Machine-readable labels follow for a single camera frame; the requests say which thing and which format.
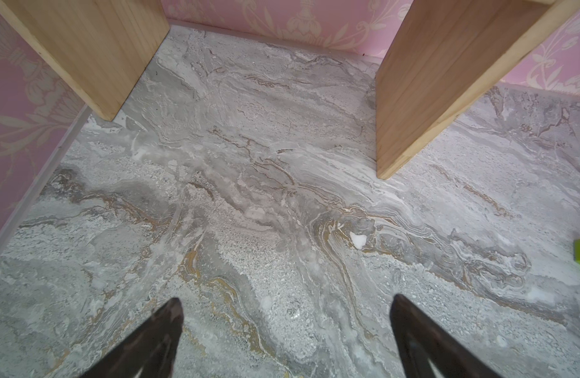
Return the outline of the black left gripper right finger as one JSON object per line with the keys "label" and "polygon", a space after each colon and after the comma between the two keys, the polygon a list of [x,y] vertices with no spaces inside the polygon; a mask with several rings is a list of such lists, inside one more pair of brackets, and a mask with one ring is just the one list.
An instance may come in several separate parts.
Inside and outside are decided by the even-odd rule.
{"label": "black left gripper right finger", "polygon": [[394,296],[389,319],[406,377],[500,377],[404,295]]}

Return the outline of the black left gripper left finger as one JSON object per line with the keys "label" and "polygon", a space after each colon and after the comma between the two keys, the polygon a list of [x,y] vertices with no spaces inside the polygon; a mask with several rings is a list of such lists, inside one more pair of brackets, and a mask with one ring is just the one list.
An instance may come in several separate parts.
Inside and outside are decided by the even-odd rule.
{"label": "black left gripper left finger", "polygon": [[82,376],[173,376],[183,322],[180,299],[170,299]]}

